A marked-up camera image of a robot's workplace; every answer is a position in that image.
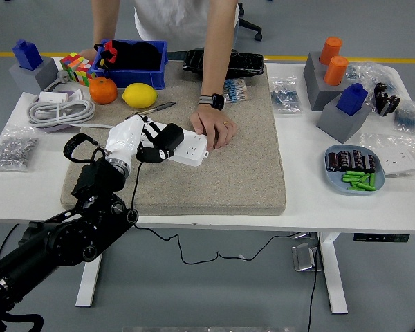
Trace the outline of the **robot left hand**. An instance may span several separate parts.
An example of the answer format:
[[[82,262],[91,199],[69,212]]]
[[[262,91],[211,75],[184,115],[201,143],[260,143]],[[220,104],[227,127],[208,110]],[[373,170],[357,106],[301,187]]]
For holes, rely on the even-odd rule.
[[[174,155],[174,148],[153,141],[164,133],[165,126],[148,116],[131,116],[110,129],[105,158],[125,173],[131,171],[131,159],[138,154],[147,163],[160,163]]]

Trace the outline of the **person's left hand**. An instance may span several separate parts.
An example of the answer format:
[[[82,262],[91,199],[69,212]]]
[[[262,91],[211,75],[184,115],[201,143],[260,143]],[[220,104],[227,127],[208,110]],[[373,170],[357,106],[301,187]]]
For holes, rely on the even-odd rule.
[[[237,134],[237,125],[224,112],[207,104],[197,106],[190,122],[197,134],[206,135],[208,151],[225,147]]]

